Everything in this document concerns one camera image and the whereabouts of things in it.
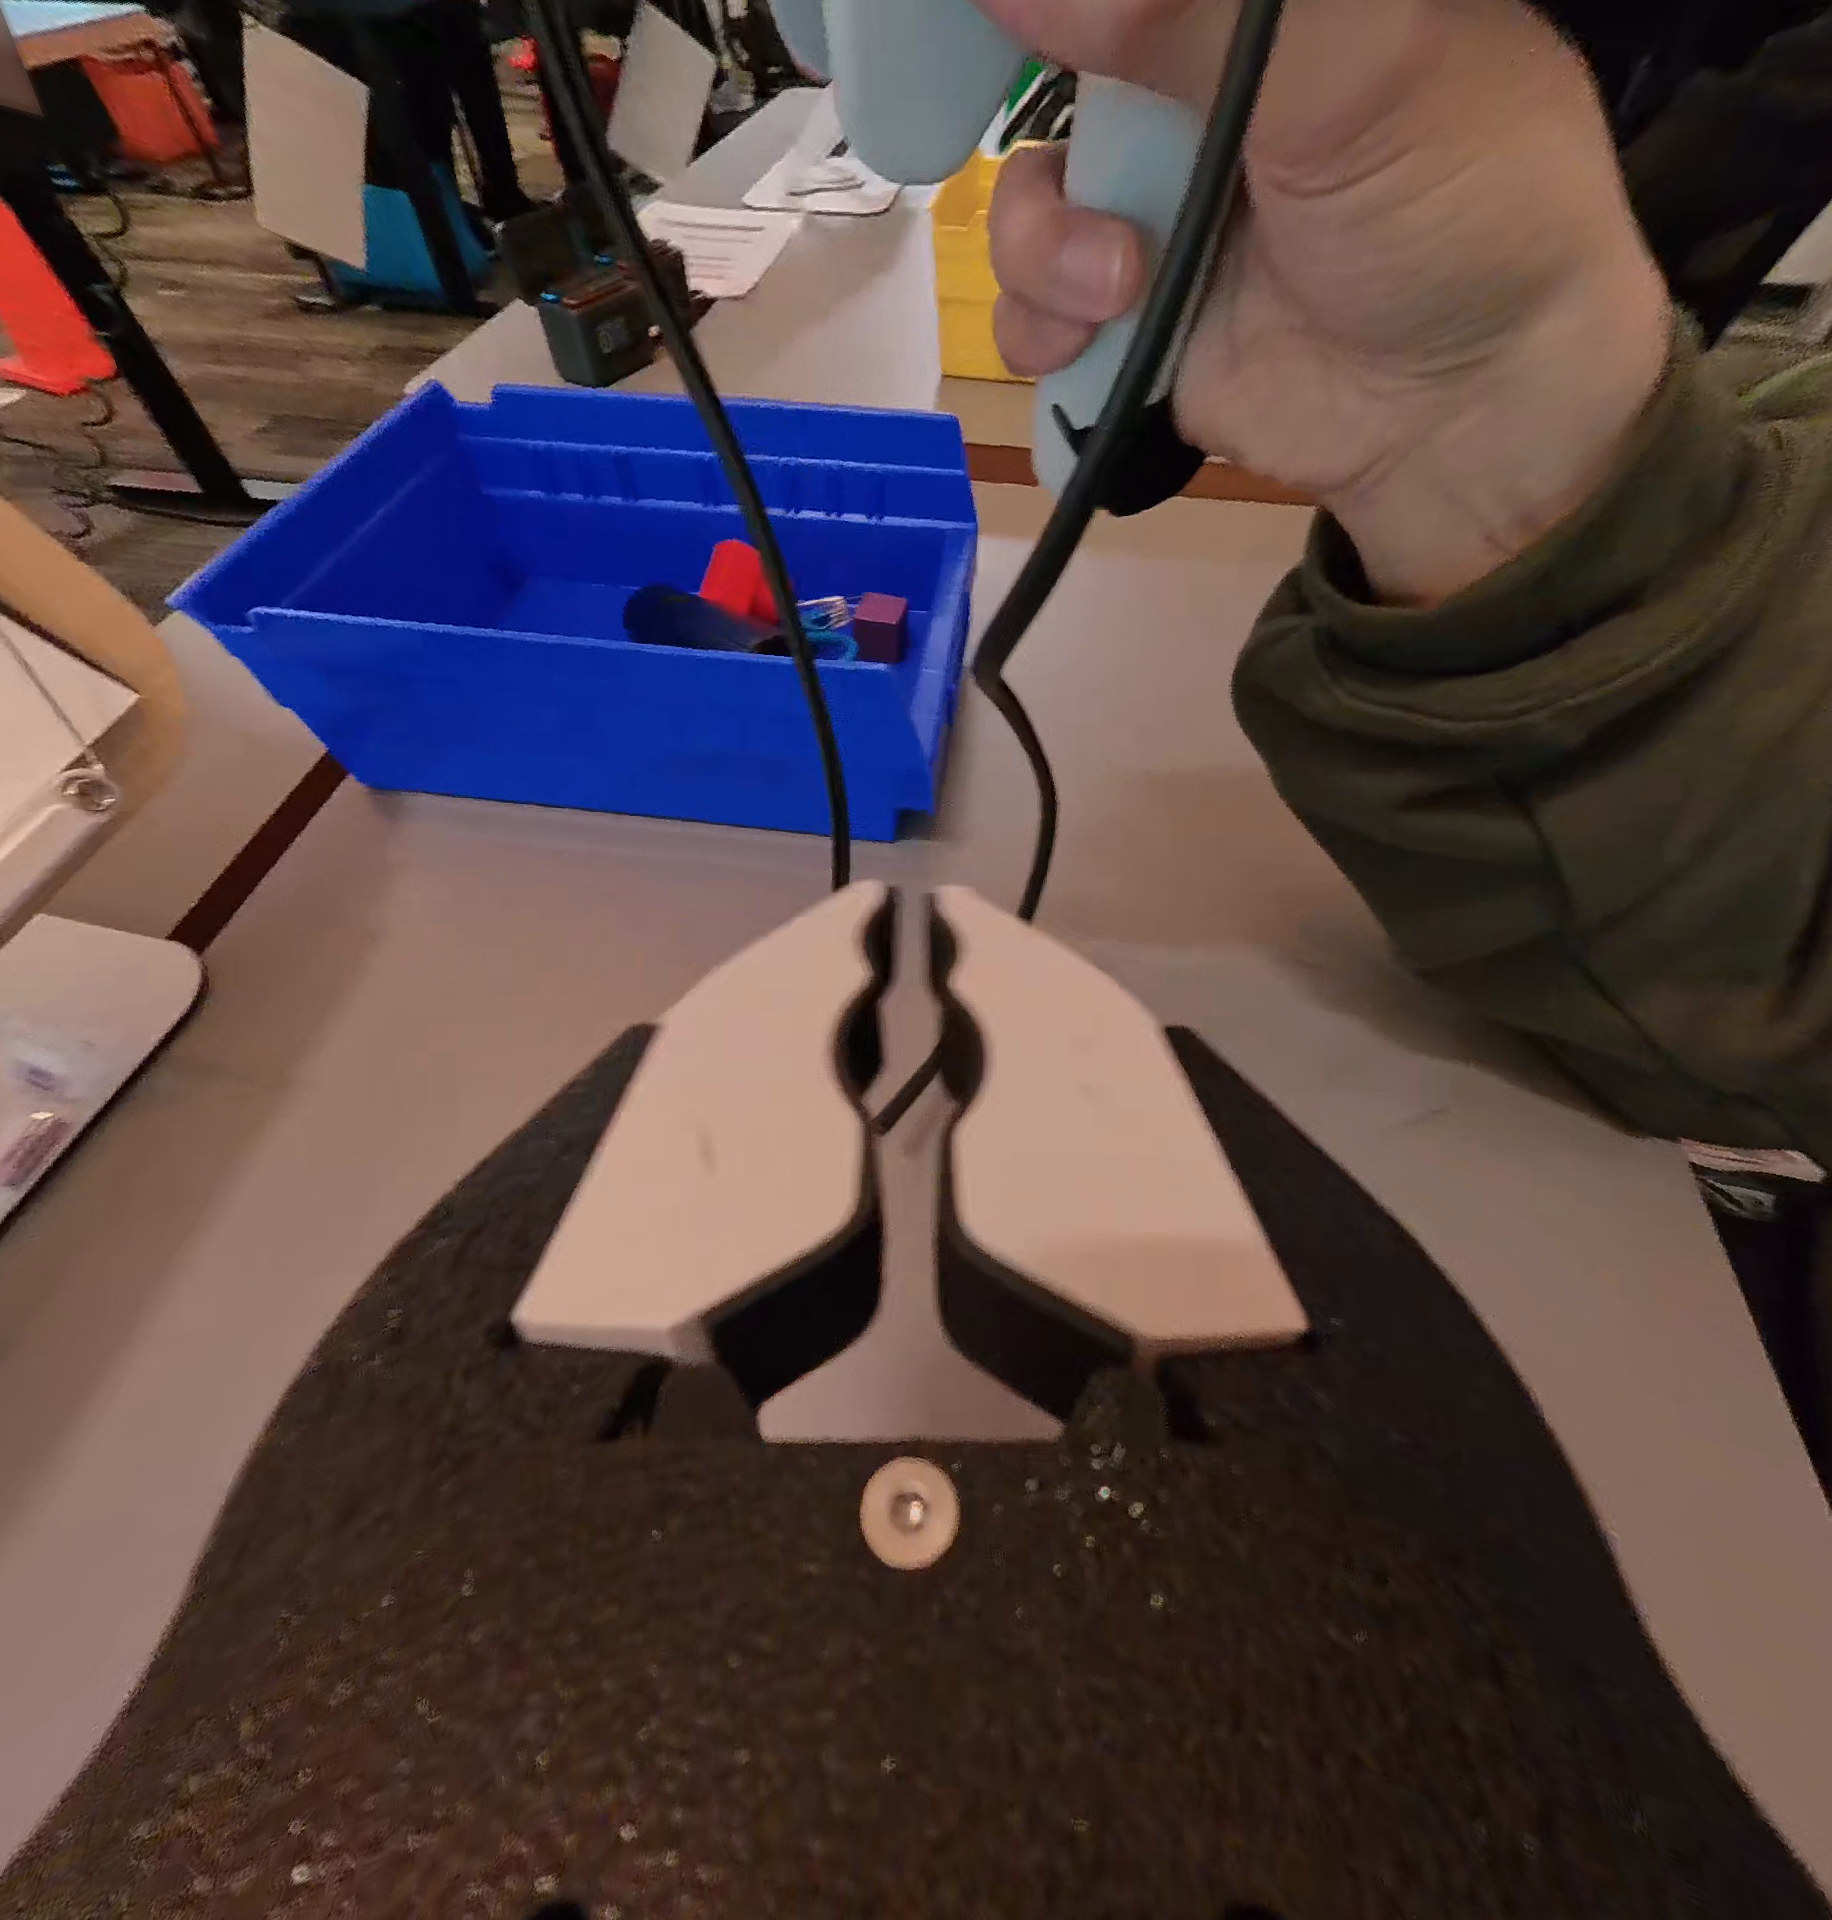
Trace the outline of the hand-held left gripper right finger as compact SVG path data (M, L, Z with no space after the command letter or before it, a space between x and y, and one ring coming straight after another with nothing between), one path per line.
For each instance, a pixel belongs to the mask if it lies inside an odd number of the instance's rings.
M971 887L931 911L944 1227L968 1260L1136 1361L1302 1341L1308 1310L1163 1025Z

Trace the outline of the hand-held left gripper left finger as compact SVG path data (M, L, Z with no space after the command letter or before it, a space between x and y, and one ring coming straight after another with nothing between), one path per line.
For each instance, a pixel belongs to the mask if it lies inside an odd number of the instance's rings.
M881 1299L867 1096L899 893L855 881L653 1025L517 1307L539 1346L815 1370Z

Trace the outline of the blue plastic bin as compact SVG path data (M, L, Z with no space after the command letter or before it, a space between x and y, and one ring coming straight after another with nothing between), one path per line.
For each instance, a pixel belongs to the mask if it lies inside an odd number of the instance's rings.
M858 841L928 819L978 578L953 415L736 399L802 600L904 602L903 657L826 661ZM824 835L785 657L629 634L747 532L686 396L427 381L184 581L203 628L357 780L389 791Z

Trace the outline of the red plastic building block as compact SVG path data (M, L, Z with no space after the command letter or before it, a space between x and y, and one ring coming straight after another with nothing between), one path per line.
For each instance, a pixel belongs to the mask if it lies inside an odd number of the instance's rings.
M762 553L748 541L721 541L697 593L723 612L776 630L782 623Z

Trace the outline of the person's right hand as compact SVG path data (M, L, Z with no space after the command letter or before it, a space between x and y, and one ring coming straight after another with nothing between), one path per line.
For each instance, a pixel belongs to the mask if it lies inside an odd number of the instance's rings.
M1618 466L1673 312L1599 87L1546 13L1295 3L1170 392L1308 498L1383 602L1504 567Z

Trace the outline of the white paper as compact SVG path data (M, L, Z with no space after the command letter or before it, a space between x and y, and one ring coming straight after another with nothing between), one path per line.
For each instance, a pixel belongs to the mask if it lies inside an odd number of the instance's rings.
M826 152L791 150L741 196L747 211L874 218L899 203L903 184L881 177L840 137Z

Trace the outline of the yellow plastic bin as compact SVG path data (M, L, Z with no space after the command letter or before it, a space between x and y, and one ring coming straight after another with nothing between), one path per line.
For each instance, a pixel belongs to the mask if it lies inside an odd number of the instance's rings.
M1006 165L1053 147L1053 141L1026 140L1001 157L978 152L933 192L933 297L944 377L1031 384L1026 375L1008 366L995 338L998 285L993 273L988 212Z

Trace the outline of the printed paper sheet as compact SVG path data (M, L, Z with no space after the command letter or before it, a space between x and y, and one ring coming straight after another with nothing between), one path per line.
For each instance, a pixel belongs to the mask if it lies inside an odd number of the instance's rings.
M701 207L662 197L639 211L644 236L681 260L691 291L703 301L751 296L804 222L796 211Z

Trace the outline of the white card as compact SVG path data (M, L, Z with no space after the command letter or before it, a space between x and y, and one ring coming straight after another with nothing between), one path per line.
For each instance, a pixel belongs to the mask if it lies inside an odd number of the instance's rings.
M617 160L666 184L692 160L711 106L716 47L665 4L642 3L624 38L608 147Z
M243 52L260 227L346 268L364 268L366 85L258 23L244 26Z

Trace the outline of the black electronic device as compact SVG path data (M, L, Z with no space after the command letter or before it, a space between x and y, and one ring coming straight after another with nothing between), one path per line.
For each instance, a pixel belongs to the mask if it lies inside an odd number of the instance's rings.
M573 266L531 302L548 360L568 386L604 390L650 368L662 352L656 312L635 266L600 252Z

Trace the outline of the blue box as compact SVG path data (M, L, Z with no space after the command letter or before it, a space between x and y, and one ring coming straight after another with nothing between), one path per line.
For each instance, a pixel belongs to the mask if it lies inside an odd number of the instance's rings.
M442 225L448 227L450 275L432 250L421 218L424 205L396 186L364 182L360 188L363 260L319 255L317 268L327 291L349 304L369 302L438 312L477 308L492 278L492 252L447 174L434 171L432 190L422 199L432 201Z

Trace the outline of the white stand base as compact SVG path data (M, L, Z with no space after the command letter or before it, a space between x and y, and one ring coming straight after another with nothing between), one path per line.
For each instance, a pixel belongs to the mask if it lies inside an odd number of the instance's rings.
M0 948L0 1232L203 995L167 938L40 915Z

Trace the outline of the orange bin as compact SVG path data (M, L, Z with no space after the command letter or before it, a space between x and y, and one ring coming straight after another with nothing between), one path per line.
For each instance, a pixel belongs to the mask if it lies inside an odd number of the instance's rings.
M171 50L139 43L82 56L79 67L113 124L123 157L149 168L215 157L208 103Z

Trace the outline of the black-legged wooden table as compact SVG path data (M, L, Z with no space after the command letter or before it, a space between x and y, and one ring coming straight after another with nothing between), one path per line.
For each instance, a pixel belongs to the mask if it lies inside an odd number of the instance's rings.
M177 473L94 466L83 480L64 485L64 502L76 511L112 502L123 511L195 522L253 522L286 496L286 487L256 483L231 468L102 255L64 211L50 171L60 157L31 65L0 4L0 197L117 363L119 375L89 395L108 396L113 381L127 386L180 463Z

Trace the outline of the instruction sheet on stand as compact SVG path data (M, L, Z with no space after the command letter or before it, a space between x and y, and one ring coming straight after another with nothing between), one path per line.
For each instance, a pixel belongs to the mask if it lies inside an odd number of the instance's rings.
M86 859L130 825L180 763L187 700L180 672L160 630L102 574L0 498L0 611L35 634L136 691L137 705L103 741L121 801L109 827L89 846L46 906ZM4 948L42 906L0 938Z

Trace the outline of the orange traffic cone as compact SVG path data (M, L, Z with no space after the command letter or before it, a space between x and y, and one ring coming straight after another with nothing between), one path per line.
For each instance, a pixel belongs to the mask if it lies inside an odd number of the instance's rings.
M109 349L2 197L0 332L12 343L0 377L13 386L79 396L119 375Z

